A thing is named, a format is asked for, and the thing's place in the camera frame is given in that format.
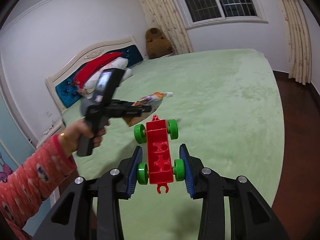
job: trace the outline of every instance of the blue tufted headboard panel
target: blue tufted headboard panel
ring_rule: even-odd
[[[128,59],[128,68],[134,67],[138,63],[143,61],[143,57],[140,54],[136,45],[130,45],[121,49],[110,50],[104,54],[110,52],[121,52],[121,57]],[[75,102],[82,98],[77,92],[77,87],[73,84],[73,78],[87,63],[82,64],[75,72],[68,76],[64,81],[55,87],[56,93],[59,96],[61,102],[66,108],[72,106]]]

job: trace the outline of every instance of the gold bracelet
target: gold bracelet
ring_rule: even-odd
[[[62,140],[64,142],[64,146],[67,148],[67,150],[69,152],[71,152],[71,153],[74,152],[74,150],[71,149],[70,144],[67,142],[66,135],[64,134],[64,132],[62,132],[60,134],[60,136],[61,136],[61,138],[62,138]]]

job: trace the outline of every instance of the blue wall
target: blue wall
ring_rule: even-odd
[[[30,145],[26,138],[21,134],[17,125],[13,121],[2,95],[0,94],[0,138],[5,147],[12,154],[15,160],[22,164],[29,156],[31,156],[35,149]],[[14,170],[17,166],[8,158],[8,155],[1,147],[1,153],[4,161]],[[39,227],[40,223],[50,210],[50,200],[47,199],[43,202],[39,212],[32,218],[30,218],[24,227],[24,230],[34,235],[35,231]]]

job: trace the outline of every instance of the green wheel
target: green wheel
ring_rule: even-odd
[[[143,124],[137,124],[134,127],[133,133],[134,133],[134,138],[136,139],[137,143],[146,143],[147,142],[147,136],[144,133],[146,128],[144,127]]]
[[[140,185],[148,184],[148,165],[146,163],[139,163],[137,166],[137,180]]]
[[[174,160],[173,174],[176,177],[176,181],[183,181],[186,175],[184,169],[184,162],[182,159]]]
[[[174,119],[169,120],[168,133],[170,133],[170,138],[172,140],[178,139],[179,133],[178,133],[178,125],[176,120]]]

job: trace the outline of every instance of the green bedspread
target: green bedspread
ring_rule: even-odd
[[[156,111],[160,119],[178,122],[179,138],[169,139],[172,161],[185,143],[204,166],[225,177],[247,176],[273,203],[284,153],[284,120],[276,81],[263,54],[252,49],[198,52],[149,60],[132,72],[115,98],[135,101],[153,92],[173,92]],[[77,102],[63,114],[66,124],[81,118],[79,106]],[[112,119],[92,156],[75,155],[79,174],[86,179],[101,176],[130,157],[136,145],[133,127]],[[130,200],[120,201],[126,240],[197,239],[202,201],[190,199],[184,182],[171,183],[169,189],[160,195],[156,185],[137,185]],[[225,206],[229,239],[228,203]]]

